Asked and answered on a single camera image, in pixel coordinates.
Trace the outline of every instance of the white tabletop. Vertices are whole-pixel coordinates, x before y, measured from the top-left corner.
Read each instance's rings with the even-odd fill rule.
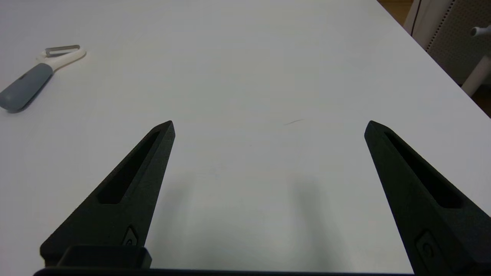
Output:
[[[491,213],[489,118],[375,0],[3,1],[0,37],[2,88],[87,49],[0,112],[2,275],[167,120],[152,267],[410,273],[369,120]]]

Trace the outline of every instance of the wooden floor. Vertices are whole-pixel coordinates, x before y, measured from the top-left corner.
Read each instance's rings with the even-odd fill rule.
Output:
[[[408,16],[413,0],[378,0],[401,26]]]

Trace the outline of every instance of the gray rubber grip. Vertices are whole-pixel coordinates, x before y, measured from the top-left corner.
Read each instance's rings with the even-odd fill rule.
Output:
[[[43,89],[53,75],[53,69],[39,63],[0,92],[0,107],[16,112],[22,110]]]

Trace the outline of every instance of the white plastic handle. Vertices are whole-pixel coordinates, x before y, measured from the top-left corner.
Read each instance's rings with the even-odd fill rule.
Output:
[[[63,67],[69,63],[81,59],[82,57],[85,56],[85,53],[86,51],[82,47],[74,52],[56,56],[56,57],[46,57],[46,51],[43,51],[41,55],[39,55],[36,58],[36,60],[39,63],[45,63],[49,65],[54,72],[60,67]]]

